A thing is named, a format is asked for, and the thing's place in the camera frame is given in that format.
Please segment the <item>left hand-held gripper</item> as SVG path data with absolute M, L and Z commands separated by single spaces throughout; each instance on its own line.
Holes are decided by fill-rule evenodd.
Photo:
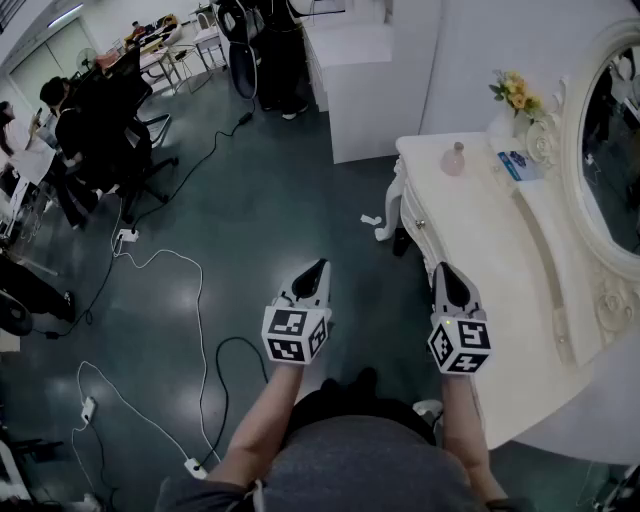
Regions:
M 329 338 L 331 263 L 306 262 L 283 282 L 265 308 L 261 336 L 272 362 L 309 365 Z

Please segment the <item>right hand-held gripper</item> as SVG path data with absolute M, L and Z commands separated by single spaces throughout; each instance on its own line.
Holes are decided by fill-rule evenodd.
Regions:
M 477 287 L 457 267 L 440 262 L 433 274 L 432 291 L 433 330 L 427 350 L 442 374 L 476 373 L 492 350 Z

